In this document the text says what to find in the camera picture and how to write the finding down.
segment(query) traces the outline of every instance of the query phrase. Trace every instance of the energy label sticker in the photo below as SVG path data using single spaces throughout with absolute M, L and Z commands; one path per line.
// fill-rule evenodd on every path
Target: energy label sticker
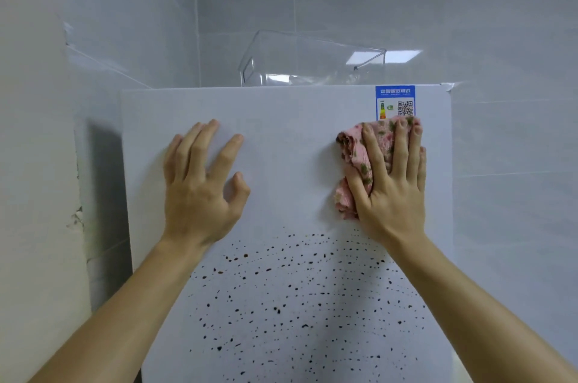
M 415 116 L 415 85 L 375 87 L 375 110 L 378 120 Z

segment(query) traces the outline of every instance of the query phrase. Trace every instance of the forearm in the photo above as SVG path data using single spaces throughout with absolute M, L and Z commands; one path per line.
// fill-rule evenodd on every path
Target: forearm
M 132 383 L 202 252 L 184 257 L 170 242 L 158 243 L 30 383 Z
M 389 249 L 474 382 L 578 381 L 571 365 L 470 280 L 427 237 Z

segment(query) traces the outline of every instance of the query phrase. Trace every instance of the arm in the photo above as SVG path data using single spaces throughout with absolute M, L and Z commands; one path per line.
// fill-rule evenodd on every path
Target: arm
M 30 383 L 132 383 L 170 308 L 207 248 L 241 217 L 249 187 L 235 174 L 234 198 L 222 197 L 243 138 L 234 136 L 210 169 L 206 153 L 216 121 L 176 136 L 166 154 L 166 226 L 160 242 L 122 288 L 80 327 Z
M 373 131 L 364 127 L 363 134 L 373 170 L 371 196 L 357 170 L 345 169 L 361 225 L 407 275 L 473 381 L 578 382 L 576 369 L 466 277 L 425 235 L 422 127 L 413 128 L 409 145 L 406 130 L 396 130 L 390 175 Z

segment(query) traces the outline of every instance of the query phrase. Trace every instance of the pink cloth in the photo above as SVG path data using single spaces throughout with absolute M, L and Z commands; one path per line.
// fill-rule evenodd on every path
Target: pink cloth
M 373 132 L 378 139 L 379 148 L 383 153 L 383 159 L 386 162 L 387 173 L 391 172 L 391 162 L 393 161 L 395 126 L 397 121 L 401 118 L 403 117 L 396 116 L 388 120 L 368 123 L 372 127 Z M 419 125 L 421 122 L 419 118 L 413 116 L 407 116 L 405 118 L 408 120 L 407 130 L 409 137 L 409 132 L 411 131 L 412 126 Z M 371 164 L 369 163 L 367 149 L 365 148 L 363 135 L 361 133 L 362 127 L 363 125 L 360 123 L 347 131 L 341 132 L 337 135 L 336 141 L 341 146 L 341 157 L 346 163 L 351 164 L 359 171 L 359 174 L 363 178 L 365 191 L 367 191 L 367 194 L 369 195 L 371 194 L 371 189 L 373 187 L 373 173 L 371 171 Z M 358 218 L 356 203 L 345 178 L 339 182 L 339 186 L 335 191 L 335 206 L 344 219 Z

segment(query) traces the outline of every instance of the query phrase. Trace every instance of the clear plastic box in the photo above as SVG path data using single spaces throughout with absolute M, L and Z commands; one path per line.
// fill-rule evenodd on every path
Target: clear plastic box
M 239 65 L 241 86 L 373 85 L 386 79 L 386 50 L 259 30 Z

